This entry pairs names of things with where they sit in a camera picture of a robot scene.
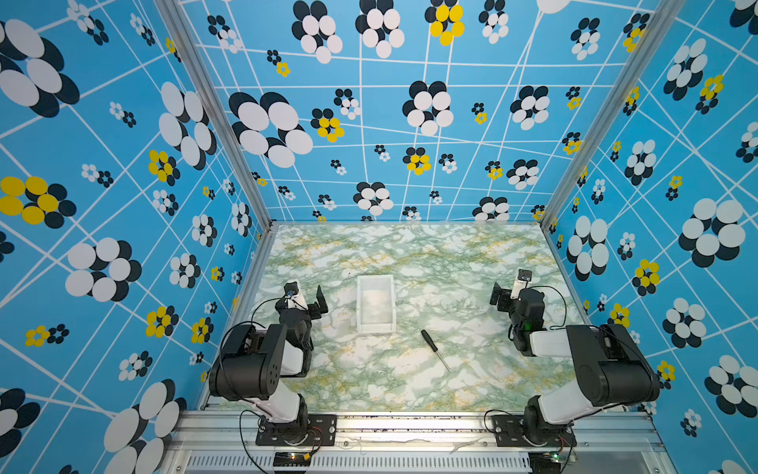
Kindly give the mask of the left aluminium corner post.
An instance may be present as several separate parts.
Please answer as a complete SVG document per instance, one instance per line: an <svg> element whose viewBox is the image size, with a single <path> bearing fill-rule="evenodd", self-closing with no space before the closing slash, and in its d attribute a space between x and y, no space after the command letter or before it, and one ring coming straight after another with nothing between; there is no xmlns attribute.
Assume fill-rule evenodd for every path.
<svg viewBox="0 0 758 474"><path fill-rule="evenodd" d="M220 143L229 157L243 191L250 201L252 210L266 235L272 229L272 218L266 209L263 198L256 189L250 167L243 156L242 149L233 134L232 126L225 117L222 103L217 96L210 76L201 59L201 50L191 37L189 23L185 20L182 9L177 1L158 0L156 6L160 12L172 40L179 47L183 62L197 94L207 111L210 122L214 126Z"/></svg>

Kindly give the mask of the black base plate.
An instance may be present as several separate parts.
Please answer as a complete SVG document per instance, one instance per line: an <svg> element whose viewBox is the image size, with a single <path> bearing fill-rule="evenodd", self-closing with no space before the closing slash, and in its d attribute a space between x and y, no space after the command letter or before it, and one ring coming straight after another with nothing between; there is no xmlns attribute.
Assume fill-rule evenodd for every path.
<svg viewBox="0 0 758 474"><path fill-rule="evenodd" d="M499 448L575 448L578 444L568 425L551 425L539 417L499 414L489 417L487 426Z"/></svg>
<svg viewBox="0 0 758 474"><path fill-rule="evenodd" d="M256 446L334 446L338 427L335 414L311 414L293 422L274 424L264 421L256 437Z"/></svg>

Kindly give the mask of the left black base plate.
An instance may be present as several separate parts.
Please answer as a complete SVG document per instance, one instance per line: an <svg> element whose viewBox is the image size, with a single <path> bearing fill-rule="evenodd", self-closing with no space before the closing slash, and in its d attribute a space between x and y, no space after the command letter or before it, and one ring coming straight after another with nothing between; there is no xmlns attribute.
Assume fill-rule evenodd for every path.
<svg viewBox="0 0 758 474"><path fill-rule="evenodd" d="M311 414L293 422L274 424L264 421L256 437L256 446L334 446L338 427L335 414Z"/></svg>

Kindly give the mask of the aluminium front rail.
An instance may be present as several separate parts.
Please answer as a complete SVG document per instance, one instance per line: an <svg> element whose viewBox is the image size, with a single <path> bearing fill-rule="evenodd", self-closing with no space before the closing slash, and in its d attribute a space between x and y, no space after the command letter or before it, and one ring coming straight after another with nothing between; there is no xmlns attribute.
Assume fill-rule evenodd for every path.
<svg viewBox="0 0 758 474"><path fill-rule="evenodd" d="M645 412L606 411L570 426L567 440L527 442L521 434L506 436L495 426L495 411L482 412L337 412L333 428L323 430L319 452L346 451L496 451L554 450L586 452L664 452L659 433ZM270 452L256 446L256 416L232 411L189 411L172 434L170 450Z"/></svg>

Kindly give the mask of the white translucent plastic bin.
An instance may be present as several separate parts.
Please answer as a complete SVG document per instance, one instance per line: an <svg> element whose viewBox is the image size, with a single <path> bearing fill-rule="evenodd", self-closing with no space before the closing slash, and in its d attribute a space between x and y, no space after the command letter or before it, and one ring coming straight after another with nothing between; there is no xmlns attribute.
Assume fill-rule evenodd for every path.
<svg viewBox="0 0 758 474"><path fill-rule="evenodd" d="M394 333L397 329L394 276L359 276L356 287L357 332Z"/></svg>

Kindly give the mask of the black handled screwdriver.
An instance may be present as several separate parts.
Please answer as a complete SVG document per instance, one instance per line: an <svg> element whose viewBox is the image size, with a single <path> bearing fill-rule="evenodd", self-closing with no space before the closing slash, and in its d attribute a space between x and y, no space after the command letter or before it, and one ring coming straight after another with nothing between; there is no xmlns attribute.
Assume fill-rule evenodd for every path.
<svg viewBox="0 0 758 474"><path fill-rule="evenodd" d="M426 342L426 345L430 347L430 349L432 350L432 353L434 353L434 355L436 355L436 357L442 362L445 369L448 372L450 372L451 369L449 365L446 363L445 359L442 357L441 353L439 352L438 346L436 345L434 339L432 339L432 336L430 336L430 333L428 333L426 329L422 329L422 331L420 331L420 335L422 335L422 339L424 339L424 341Z"/></svg>

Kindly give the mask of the right aluminium corner post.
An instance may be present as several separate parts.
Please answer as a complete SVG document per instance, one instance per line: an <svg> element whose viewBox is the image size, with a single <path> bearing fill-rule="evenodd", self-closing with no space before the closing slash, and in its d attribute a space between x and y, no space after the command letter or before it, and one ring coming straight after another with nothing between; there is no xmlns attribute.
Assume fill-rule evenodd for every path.
<svg viewBox="0 0 758 474"><path fill-rule="evenodd" d="M590 162L597 146L608 134L617 114L621 110L628 93L637 85L638 80L659 50L676 17L685 6L685 0L665 0L659 2L651 16L651 23L645 37L631 54L608 97L599 109L584 138L580 153L566 169L558 188L546 207L546 213L540 226L544 233L549 232L550 224L569 200L570 192L578 175Z"/></svg>

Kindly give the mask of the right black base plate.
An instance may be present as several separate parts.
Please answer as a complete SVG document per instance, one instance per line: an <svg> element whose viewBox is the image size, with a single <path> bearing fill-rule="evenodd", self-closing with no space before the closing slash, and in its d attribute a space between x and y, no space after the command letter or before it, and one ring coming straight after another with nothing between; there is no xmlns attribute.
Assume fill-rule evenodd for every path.
<svg viewBox="0 0 758 474"><path fill-rule="evenodd" d="M568 425L551 425L539 417L499 414L489 417L487 426L499 448L575 448L578 444Z"/></svg>

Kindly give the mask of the aluminium corner post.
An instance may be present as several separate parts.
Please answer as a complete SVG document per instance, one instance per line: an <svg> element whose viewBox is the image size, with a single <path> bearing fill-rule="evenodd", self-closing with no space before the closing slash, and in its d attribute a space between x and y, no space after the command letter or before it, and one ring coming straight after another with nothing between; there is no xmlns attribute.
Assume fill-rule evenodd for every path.
<svg viewBox="0 0 758 474"><path fill-rule="evenodd" d="M272 218L266 209L263 198L256 189L250 167L243 156L242 149L233 134L232 126L225 117L222 103L217 96L210 76L201 59L201 50L191 37L189 23L185 20L182 9L177 1L158 0L156 6L160 12L172 40L179 47L183 62L197 94L207 111L210 122L214 126L220 143L229 157L243 191L250 201L252 210L266 235L272 229Z"/></svg>
<svg viewBox="0 0 758 474"><path fill-rule="evenodd" d="M631 54L608 97L599 109L584 138L580 153L566 169L558 188L546 207L546 213L540 226L544 233L549 232L550 224L569 200L570 192L578 175L590 162L597 146L608 134L617 114L621 110L628 93L637 85L638 80L659 50L676 17L685 6L685 0L665 0L659 2L651 16L651 23L645 37Z"/></svg>

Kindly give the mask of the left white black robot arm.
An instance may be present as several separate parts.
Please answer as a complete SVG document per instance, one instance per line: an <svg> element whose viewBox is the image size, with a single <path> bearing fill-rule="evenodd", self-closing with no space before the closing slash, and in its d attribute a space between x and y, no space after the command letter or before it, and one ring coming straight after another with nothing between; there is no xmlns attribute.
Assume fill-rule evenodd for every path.
<svg viewBox="0 0 758 474"><path fill-rule="evenodd" d="M264 419L267 430L301 436L309 430L307 404L282 379L308 375L315 349L313 322L327 314L329 306L321 288L316 300L307 302L299 282L285 284L283 296L271 302L278 321L265 326L251 315L226 332L208 388L214 397L247 403Z"/></svg>

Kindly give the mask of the right green circuit board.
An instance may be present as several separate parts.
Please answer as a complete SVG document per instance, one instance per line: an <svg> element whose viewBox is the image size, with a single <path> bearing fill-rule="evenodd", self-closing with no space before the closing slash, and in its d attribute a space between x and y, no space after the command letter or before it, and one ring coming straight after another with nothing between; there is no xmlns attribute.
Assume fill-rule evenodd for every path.
<svg viewBox="0 0 758 474"><path fill-rule="evenodd" d="M560 456L551 452L530 452L529 465L534 474L560 474L564 467Z"/></svg>

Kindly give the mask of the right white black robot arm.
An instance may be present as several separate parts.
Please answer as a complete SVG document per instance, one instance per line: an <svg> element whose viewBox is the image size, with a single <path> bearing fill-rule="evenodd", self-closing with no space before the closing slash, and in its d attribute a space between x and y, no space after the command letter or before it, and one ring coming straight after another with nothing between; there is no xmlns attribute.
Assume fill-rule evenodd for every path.
<svg viewBox="0 0 758 474"><path fill-rule="evenodd" d="M505 290L493 286L490 304L510 318L508 338L525 357L568 359L574 380L529 399L521 416L523 438L533 446L568 442L573 422L622 405L659 398L657 372L628 330L617 324L544 327L545 296L535 288Z"/></svg>

